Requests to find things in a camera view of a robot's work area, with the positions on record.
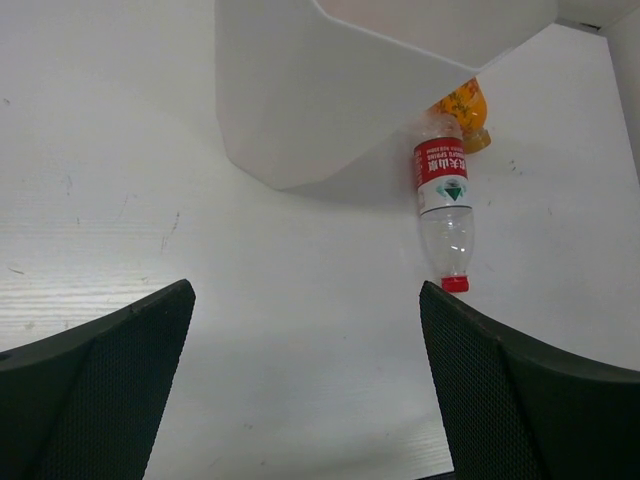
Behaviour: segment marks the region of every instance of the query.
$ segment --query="red bottle cap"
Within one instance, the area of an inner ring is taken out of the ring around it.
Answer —
[[[448,293],[464,293],[469,291],[469,279],[466,275],[459,277],[444,277],[442,289]]]

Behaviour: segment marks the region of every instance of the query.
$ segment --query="white wall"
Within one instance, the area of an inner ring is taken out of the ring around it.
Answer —
[[[640,0],[558,0],[560,18],[607,27],[640,5]]]
[[[603,33],[609,40],[631,148],[640,171],[640,8]]]

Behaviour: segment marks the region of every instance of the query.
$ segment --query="scratch mark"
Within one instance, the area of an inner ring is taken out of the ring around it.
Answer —
[[[179,223],[180,223],[180,212],[176,213],[176,221],[173,222],[173,227],[171,227],[171,232],[169,232],[169,236],[173,235],[173,232],[176,231]]]
[[[222,457],[218,457],[216,458],[213,462],[211,462],[211,465],[209,465],[209,468],[207,468],[207,470],[211,470],[213,467],[216,466],[216,463],[218,463],[220,461]]]
[[[67,197],[71,195],[71,189],[73,188],[73,180],[71,179],[71,175],[67,175],[64,177],[64,183],[67,186]]]
[[[124,203],[122,204],[122,208],[120,209],[120,213],[118,214],[118,218],[116,218],[116,220],[120,220],[120,217],[122,217],[122,214],[124,213],[124,209],[127,208],[128,202],[129,202],[129,194],[127,193],[127,196],[124,197]]]

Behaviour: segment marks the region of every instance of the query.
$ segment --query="bottle cap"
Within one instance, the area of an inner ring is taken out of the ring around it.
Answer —
[[[447,293],[464,293],[469,291],[469,279],[466,275],[459,277],[443,277],[442,289]]]
[[[464,153],[467,154],[479,152],[489,145],[491,145],[491,136],[484,128],[472,132],[463,139]]]

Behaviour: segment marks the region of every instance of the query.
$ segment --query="white table surface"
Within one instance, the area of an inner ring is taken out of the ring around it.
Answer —
[[[211,2],[10,3],[0,350],[186,277],[198,299],[146,478],[450,470],[418,317],[432,275],[394,144],[269,190],[225,159]],[[640,369],[640,190],[606,40],[551,26],[480,82],[494,145],[469,160],[463,298]]]

